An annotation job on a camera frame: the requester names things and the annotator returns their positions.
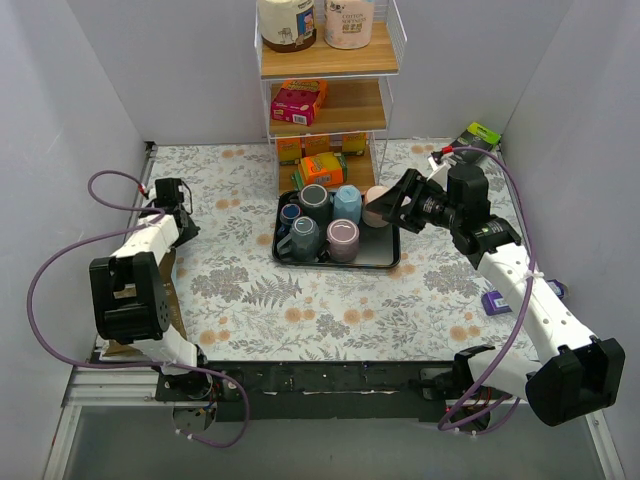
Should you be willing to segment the lavender purple mug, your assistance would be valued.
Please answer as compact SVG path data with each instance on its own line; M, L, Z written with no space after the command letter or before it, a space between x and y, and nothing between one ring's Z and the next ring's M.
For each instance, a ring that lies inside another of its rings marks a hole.
M336 262L352 262L359 252L359 228L349 219L336 219L327 227L330 258Z

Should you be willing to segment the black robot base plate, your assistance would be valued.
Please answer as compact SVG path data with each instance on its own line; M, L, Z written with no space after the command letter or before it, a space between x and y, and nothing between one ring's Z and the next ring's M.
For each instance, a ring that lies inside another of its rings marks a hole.
M252 420L437 422L472 384L452 361L211 362L244 387Z

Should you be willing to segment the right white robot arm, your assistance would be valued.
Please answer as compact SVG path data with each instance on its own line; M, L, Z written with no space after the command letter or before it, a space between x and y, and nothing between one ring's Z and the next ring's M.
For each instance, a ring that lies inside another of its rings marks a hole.
M407 231L426 225L449 231L455 248L497 290L518 318L537 358L509 356L502 348L473 347L454 357L452 383L465 398L489 387L525 400L548 426L612 406L617 398L625 352L613 338L602 340L557 297L521 237L491 213L489 183L474 165L455 165L440 186L409 169L367 211Z

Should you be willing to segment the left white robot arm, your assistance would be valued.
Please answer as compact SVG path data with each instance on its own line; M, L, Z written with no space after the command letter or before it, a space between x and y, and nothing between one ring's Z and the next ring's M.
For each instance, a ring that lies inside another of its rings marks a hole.
M89 266L96 328L100 337L130 345L161 364L166 375L179 375L178 387L193 400L205 398L213 386L211 373L200 367L201 350L171 324L169 294L160 267L175 248L195 238L190 188L179 178L157 180L143 213L122 247ZM177 366L187 365L185 369Z

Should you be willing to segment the slate blue mug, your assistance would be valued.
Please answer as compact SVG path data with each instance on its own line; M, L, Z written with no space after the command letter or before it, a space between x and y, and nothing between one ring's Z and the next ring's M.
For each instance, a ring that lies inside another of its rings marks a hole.
M293 259L300 262L314 260L319 248L319 227L308 216L297 218L291 225L289 233L276 245L276 251L281 259Z

